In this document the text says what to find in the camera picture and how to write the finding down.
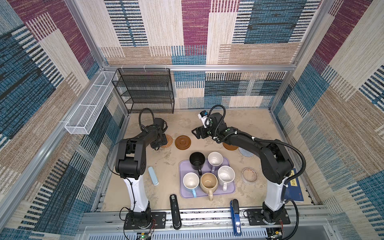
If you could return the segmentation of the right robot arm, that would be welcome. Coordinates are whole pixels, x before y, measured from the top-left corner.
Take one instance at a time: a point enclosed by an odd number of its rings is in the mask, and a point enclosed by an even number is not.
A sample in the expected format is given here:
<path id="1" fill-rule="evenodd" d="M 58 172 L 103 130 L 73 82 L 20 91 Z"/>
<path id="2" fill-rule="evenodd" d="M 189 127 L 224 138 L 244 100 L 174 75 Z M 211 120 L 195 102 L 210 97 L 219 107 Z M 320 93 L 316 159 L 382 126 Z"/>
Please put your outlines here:
<path id="1" fill-rule="evenodd" d="M 224 122 L 225 114 L 202 111 L 198 114 L 202 126 L 192 130 L 197 139 L 211 137 L 215 142 L 242 148 L 261 160 L 264 177 L 267 179 L 267 196 L 263 202 L 262 214 L 267 224 L 278 220 L 285 209 L 284 194 L 288 183 L 304 173 L 306 159 L 295 147 L 280 140 L 265 140 L 254 137 Z M 301 169 L 293 176 L 294 163 L 287 148 L 295 151 L 302 161 Z"/>

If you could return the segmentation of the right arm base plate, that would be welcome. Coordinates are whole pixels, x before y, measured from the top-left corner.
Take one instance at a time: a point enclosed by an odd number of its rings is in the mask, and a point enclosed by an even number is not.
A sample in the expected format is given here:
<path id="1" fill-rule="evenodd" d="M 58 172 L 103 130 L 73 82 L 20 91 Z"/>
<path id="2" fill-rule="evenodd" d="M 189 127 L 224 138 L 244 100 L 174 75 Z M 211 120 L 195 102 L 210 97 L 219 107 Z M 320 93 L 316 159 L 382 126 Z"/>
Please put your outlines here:
<path id="1" fill-rule="evenodd" d="M 251 226 L 280 225 L 281 222 L 283 225 L 289 225 L 291 223 L 285 208 L 275 212 L 270 209 L 248 209 L 244 211 L 244 215 Z"/>

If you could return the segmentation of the black mug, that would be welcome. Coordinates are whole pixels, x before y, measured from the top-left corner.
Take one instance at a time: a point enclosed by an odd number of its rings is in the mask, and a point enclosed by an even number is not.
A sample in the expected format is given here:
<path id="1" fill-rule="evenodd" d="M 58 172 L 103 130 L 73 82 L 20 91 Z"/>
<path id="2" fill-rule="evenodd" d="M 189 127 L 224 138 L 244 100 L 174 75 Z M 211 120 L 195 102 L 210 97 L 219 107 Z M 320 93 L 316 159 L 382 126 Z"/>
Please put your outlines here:
<path id="1" fill-rule="evenodd" d="M 193 170 L 198 171 L 199 176 L 202 176 L 202 167 L 205 164 L 205 156 L 201 152 L 194 152 L 189 157 L 190 164 L 193 168 Z"/>

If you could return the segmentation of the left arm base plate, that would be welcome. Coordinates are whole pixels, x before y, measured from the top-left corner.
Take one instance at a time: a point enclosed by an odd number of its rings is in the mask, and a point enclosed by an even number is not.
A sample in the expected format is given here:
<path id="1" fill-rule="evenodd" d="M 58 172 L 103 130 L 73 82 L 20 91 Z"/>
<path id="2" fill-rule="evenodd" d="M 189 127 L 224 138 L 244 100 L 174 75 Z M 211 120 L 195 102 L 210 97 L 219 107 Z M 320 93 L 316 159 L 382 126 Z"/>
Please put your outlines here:
<path id="1" fill-rule="evenodd" d="M 126 215 L 124 222 L 124 230 L 149 230 L 152 226 L 155 226 L 156 230 L 164 229 L 166 225 L 166 218 L 166 212 L 129 212 Z"/>

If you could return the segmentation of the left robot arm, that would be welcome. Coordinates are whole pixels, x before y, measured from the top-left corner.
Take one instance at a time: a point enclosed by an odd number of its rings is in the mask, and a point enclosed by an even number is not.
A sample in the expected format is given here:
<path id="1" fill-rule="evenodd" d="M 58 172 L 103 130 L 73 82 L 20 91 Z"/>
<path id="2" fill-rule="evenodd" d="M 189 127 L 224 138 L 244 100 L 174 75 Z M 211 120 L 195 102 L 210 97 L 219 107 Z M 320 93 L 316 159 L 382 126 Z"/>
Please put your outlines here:
<path id="1" fill-rule="evenodd" d="M 131 211 L 142 213 L 149 207 L 143 175 L 147 169 L 147 152 L 150 146 L 157 150 L 167 145 L 165 131 L 168 125 L 165 120 L 155 118 L 152 125 L 143 128 L 137 136 L 124 139 L 118 144 L 116 156 L 116 173 L 124 180 L 131 201 Z"/>

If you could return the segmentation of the white mug purple outside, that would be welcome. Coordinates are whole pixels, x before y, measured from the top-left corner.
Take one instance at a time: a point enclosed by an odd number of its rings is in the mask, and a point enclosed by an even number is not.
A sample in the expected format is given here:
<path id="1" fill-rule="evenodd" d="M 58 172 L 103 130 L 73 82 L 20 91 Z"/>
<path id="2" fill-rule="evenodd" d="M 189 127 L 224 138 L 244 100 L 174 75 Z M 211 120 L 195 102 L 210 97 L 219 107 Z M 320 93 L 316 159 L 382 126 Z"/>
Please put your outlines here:
<path id="1" fill-rule="evenodd" d="M 208 162 L 211 166 L 211 173 L 214 173 L 223 163 L 223 156 L 218 152 L 211 152 L 208 156 Z"/>

